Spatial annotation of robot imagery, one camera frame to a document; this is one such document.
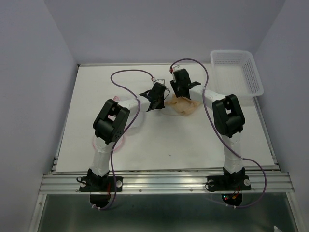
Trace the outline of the white mesh laundry bag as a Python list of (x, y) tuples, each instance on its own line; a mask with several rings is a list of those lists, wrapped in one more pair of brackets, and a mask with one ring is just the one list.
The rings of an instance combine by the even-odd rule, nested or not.
[(144, 97), (107, 100), (93, 123), (94, 149), (109, 153), (113, 143), (122, 143), (125, 132), (133, 133), (141, 127), (149, 105)]

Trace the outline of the beige bra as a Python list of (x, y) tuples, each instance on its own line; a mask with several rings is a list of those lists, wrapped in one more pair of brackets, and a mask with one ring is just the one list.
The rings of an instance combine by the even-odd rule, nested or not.
[(181, 116), (188, 116), (201, 105), (201, 102), (173, 94), (171, 99), (165, 101), (165, 105)]

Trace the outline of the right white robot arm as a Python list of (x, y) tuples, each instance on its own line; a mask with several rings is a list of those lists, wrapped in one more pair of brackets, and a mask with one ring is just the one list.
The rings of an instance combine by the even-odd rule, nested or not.
[(205, 188), (210, 192), (239, 190), (247, 178), (240, 153), (240, 133), (245, 118), (236, 95), (228, 96), (207, 90), (199, 82), (192, 82), (186, 69), (170, 68), (171, 86), (177, 97), (203, 103), (214, 132), (224, 146), (223, 175), (207, 177)]

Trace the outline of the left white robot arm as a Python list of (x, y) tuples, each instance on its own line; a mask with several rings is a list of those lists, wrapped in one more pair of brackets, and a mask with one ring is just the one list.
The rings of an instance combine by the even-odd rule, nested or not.
[(154, 82), (152, 89), (141, 93), (139, 97), (129, 100), (115, 101), (109, 99), (96, 117), (93, 128), (95, 130), (95, 155), (87, 176), (79, 177), (80, 191), (105, 192), (113, 182), (109, 178), (110, 157), (115, 144), (123, 137), (125, 129), (133, 124), (138, 114), (154, 109), (164, 108), (165, 81), (159, 79)]

